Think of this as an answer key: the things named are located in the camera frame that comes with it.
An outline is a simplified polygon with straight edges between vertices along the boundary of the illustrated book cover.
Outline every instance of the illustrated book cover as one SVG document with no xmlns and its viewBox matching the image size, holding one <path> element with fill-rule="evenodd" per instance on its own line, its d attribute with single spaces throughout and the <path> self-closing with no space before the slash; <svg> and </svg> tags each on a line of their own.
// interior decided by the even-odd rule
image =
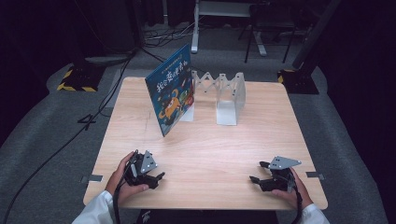
<svg viewBox="0 0 396 224">
<path fill-rule="evenodd" d="M 185 45 L 146 77 L 149 96 L 163 136 L 194 103 L 190 47 Z"/>
</svg>

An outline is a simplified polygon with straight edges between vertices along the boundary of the lab coat sleeve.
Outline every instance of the lab coat sleeve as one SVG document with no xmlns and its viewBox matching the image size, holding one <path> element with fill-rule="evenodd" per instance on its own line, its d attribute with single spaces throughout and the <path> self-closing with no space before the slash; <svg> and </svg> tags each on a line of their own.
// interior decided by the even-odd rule
<svg viewBox="0 0 396 224">
<path fill-rule="evenodd" d="M 113 214 L 113 197 L 104 190 L 85 206 L 73 224 L 114 223 Z"/>
<path fill-rule="evenodd" d="M 322 211 L 314 204 L 309 204 L 301 216 L 300 224 L 330 224 Z"/>
</svg>

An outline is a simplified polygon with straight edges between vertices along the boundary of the human hand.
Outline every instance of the human hand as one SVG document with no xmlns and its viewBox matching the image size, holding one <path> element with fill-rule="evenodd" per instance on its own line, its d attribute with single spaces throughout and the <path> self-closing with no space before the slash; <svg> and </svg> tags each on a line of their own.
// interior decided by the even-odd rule
<svg viewBox="0 0 396 224">
<path fill-rule="evenodd" d="M 313 202 L 312 202 L 311 198 L 309 197 L 308 190 L 306 190 L 306 187 L 305 187 L 303 181 L 301 181 L 300 177 L 297 175 L 297 173 L 294 171 L 293 168 L 290 167 L 290 169 L 294 175 L 294 180 L 296 182 L 297 189 L 298 189 L 299 193 L 301 194 L 301 197 L 303 198 L 302 208 L 304 210 L 309 204 L 311 204 Z M 291 193 L 284 191 L 284 190 L 280 190 L 280 189 L 273 189 L 271 191 L 271 193 L 273 193 L 277 197 L 285 200 L 291 206 L 293 206 L 295 209 L 297 209 L 297 195 L 296 195 L 296 191 L 294 189 L 291 191 Z"/>
<path fill-rule="evenodd" d="M 107 190 L 111 195 L 114 195 L 114 191 L 116 190 L 117 185 L 119 184 L 119 182 L 122 178 L 122 175 L 124 173 L 126 163 L 129 161 L 129 159 L 131 159 L 131 157 L 133 155 L 134 155 L 134 153 L 131 152 L 126 157 L 124 157 L 121 160 L 117 170 L 114 171 L 113 175 L 111 175 L 111 177 L 108 179 L 105 190 Z M 137 186 L 129 186 L 128 184 L 122 184 L 122 186 L 120 188 L 120 193 L 119 193 L 119 203 L 123 203 L 131 195 L 143 192 L 148 188 L 149 188 L 149 186 L 145 185 L 145 184 L 137 185 Z"/>
</svg>

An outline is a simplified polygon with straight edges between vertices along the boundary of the cable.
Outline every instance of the cable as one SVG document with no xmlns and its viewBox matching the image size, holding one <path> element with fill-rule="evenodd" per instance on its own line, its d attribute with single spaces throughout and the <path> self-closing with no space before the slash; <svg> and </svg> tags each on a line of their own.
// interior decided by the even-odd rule
<svg viewBox="0 0 396 224">
<path fill-rule="evenodd" d="M 151 57 L 157 59 L 157 60 L 160 61 L 161 63 L 163 63 L 163 62 L 166 60 L 164 57 L 161 57 L 161 56 L 158 56 L 158 55 L 154 55 L 154 54 L 148 52 L 147 50 L 145 50 L 145 49 L 143 49 L 143 48 L 140 48 L 140 49 L 142 49 L 143 52 L 145 52 L 145 53 L 147 53 L 149 56 L 151 56 Z M 191 66 L 191 68 L 195 68 L 196 70 L 198 70 L 198 71 L 200 71 L 200 72 L 206 73 L 206 71 L 204 71 L 203 69 L 200 69 L 200 68 L 198 68 L 198 67 Z"/>
<path fill-rule="evenodd" d="M 134 155 L 131 157 L 131 159 L 137 155 L 138 151 L 136 150 L 134 152 Z M 127 163 L 127 165 L 125 166 L 125 170 L 124 173 L 122 174 L 122 177 L 120 179 L 119 184 L 117 185 L 116 189 L 114 190 L 114 195 L 113 195 L 113 210 L 114 210 L 114 216 L 116 217 L 116 223 L 120 224 L 120 214 L 119 214 L 119 194 L 120 194 L 120 189 L 122 187 L 122 185 L 124 185 L 126 182 L 123 182 L 124 178 L 125 178 L 125 174 L 126 172 L 131 168 L 132 163 L 131 163 L 131 159 L 129 160 L 129 162 Z"/>
<path fill-rule="evenodd" d="M 107 94 L 107 96 L 102 100 L 102 102 L 99 104 L 99 108 L 98 108 L 98 111 L 99 111 L 99 113 L 102 115 L 102 116 L 104 116 L 104 117 L 110 117 L 109 115 L 106 115 L 106 114 L 103 114 L 102 113 L 102 110 L 106 107 L 106 105 L 107 104 L 104 104 L 104 101 L 106 100 L 106 98 L 108 97 L 108 102 L 110 101 L 110 99 L 113 97 L 113 95 L 115 94 L 115 92 L 116 92 L 116 89 L 117 89 L 117 87 L 120 85 L 120 81 L 122 80 L 122 76 L 123 76 L 123 71 L 124 71 L 125 69 L 123 68 L 123 70 L 122 71 L 120 71 L 120 77 L 119 77 L 119 79 L 117 79 L 117 81 L 116 81 L 116 83 L 115 83 L 115 85 L 111 88 L 111 90 L 110 90 L 110 92 Z"/>
<path fill-rule="evenodd" d="M 122 66 L 121 71 L 120 71 L 120 78 L 123 75 L 123 72 L 125 71 L 126 66 L 128 65 L 128 63 L 131 61 L 132 58 L 130 58 L 127 62 L 125 62 L 125 64 Z M 25 182 L 23 182 L 23 184 L 21 185 L 21 187 L 18 189 L 17 193 L 14 195 L 14 197 L 11 200 L 11 203 L 8 206 L 8 209 L 6 211 L 6 215 L 4 216 L 3 219 L 3 224 L 7 223 L 7 219 L 9 216 L 9 213 L 11 211 L 11 208 L 13 206 L 13 204 L 15 203 L 16 199 L 18 198 L 18 196 L 20 195 L 20 193 L 22 192 L 22 190 L 24 189 L 24 187 L 29 183 L 29 181 L 52 159 L 54 158 L 56 155 L 58 155 L 58 153 L 60 153 L 65 147 L 67 147 L 79 134 L 82 133 L 83 130 L 85 130 L 85 128 L 91 124 L 91 122 L 101 113 L 101 111 L 106 107 L 106 105 L 108 104 L 108 102 L 110 101 L 111 97 L 107 99 L 107 101 L 103 104 L 102 107 L 99 107 L 99 111 L 96 112 L 92 117 L 90 117 L 90 119 L 88 120 L 88 122 L 80 129 L 78 130 L 77 133 L 75 133 L 75 135 L 73 135 L 65 144 L 63 144 L 57 151 L 55 151 L 46 161 L 44 161 L 26 180 Z"/>
<path fill-rule="evenodd" d="M 177 39 L 177 37 L 179 37 L 179 36 L 184 37 L 185 35 L 183 33 L 186 30 L 189 30 L 190 27 L 191 26 L 187 26 L 186 28 L 175 29 L 170 34 L 167 33 L 168 31 L 170 31 L 170 29 L 167 29 L 160 35 L 158 35 L 157 31 L 146 31 L 146 33 L 151 33 L 151 32 L 155 32 L 156 33 L 156 35 L 149 35 L 148 37 L 146 37 L 146 40 L 161 39 L 161 38 L 166 39 L 169 36 L 172 37 L 171 39 Z"/>
<path fill-rule="evenodd" d="M 291 222 L 291 224 L 297 224 L 300 221 L 301 215 L 303 214 L 303 198 L 301 197 L 300 192 L 297 189 L 297 186 L 294 187 L 294 190 L 296 191 L 297 195 L 297 216 Z"/>
<path fill-rule="evenodd" d="M 152 37 L 148 37 L 148 38 L 146 38 L 146 40 L 157 39 L 157 38 L 158 38 L 159 41 L 158 41 L 157 44 L 149 44 L 149 43 L 146 43 L 146 44 L 145 44 L 145 47 L 147 47 L 147 48 L 163 47 L 163 46 L 165 46 L 166 44 L 170 43 L 172 40 L 179 40 L 179 39 L 184 38 L 184 37 L 187 36 L 187 35 L 192 35 L 193 33 L 184 34 L 184 32 L 190 30 L 191 27 L 192 27 L 194 24 L 195 24 L 195 22 L 191 23 L 191 24 L 188 25 L 186 28 L 180 28 L 180 29 L 178 29 L 178 30 L 181 30 L 180 33 L 176 32 L 176 31 L 173 31 L 171 34 L 167 34 L 166 32 L 169 31 L 169 29 L 168 29 L 168 30 L 166 30 L 165 32 L 163 32 L 162 35 L 155 35 L 155 36 L 152 36 Z"/>
</svg>

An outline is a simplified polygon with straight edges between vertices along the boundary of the children's book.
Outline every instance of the children's book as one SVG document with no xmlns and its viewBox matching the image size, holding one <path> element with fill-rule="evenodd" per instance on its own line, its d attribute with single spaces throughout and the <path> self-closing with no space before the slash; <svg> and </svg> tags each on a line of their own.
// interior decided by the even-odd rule
<svg viewBox="0 0 396 224">
<path fill-rule="evenodd" d="M 185 45 L 146 77 L 149 96 L 163 136 L 194 103 L 190 47 Z"/>
</svg>

